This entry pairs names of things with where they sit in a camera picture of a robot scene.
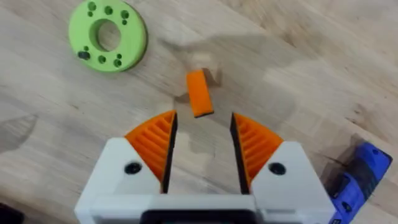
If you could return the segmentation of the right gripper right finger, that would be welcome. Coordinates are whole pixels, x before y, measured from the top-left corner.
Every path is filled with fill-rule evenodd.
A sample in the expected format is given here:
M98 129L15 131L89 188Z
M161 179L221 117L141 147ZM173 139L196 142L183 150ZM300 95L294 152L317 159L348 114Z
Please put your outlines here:
M259 223L328 223L335 208L302 145L233 113L230 133L241 193Z

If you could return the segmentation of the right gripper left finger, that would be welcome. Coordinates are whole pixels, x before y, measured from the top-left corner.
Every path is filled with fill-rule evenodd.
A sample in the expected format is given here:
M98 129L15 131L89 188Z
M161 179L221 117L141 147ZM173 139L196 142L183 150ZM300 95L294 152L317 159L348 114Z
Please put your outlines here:
M168 192L177 127L170 110L107 140L75 206L78 221L139 223L152 199Z

